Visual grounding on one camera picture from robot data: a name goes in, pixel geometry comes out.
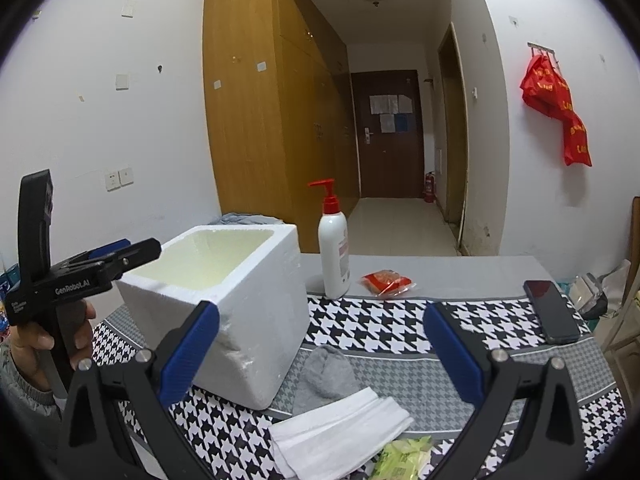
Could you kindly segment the left grey sleeve forearm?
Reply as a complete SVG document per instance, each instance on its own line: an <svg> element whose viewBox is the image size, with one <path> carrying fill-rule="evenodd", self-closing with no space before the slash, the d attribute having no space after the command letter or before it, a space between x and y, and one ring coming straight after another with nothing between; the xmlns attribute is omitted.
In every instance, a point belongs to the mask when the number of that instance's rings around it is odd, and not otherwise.
<svg viewBox="0 0 640 480"><path fill-rule="evenodd" d="M7 341L1 344L1 392L38 451L55 463L61 415L51 391L40 391L18 371Z"/></svg>

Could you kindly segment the person's left hand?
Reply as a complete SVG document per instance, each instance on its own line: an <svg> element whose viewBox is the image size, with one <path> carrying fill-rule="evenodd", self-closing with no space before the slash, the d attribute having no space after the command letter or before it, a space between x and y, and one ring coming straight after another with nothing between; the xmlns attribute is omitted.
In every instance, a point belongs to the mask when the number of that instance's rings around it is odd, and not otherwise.
<svg viewBox="0 0 640 480"><path fill-rule="evenodd" d="M70 366L77 367L83 359L92 357L91 320L96 318L96 309L88 300L84 301L85 319L74 336L75 352L70 356ZM9 348L17 370L29 385L45 392L50 385L38 361L38 351L49 351L54 348L53 338L38 324L29 323L17 326L11 332Z"/></svg>

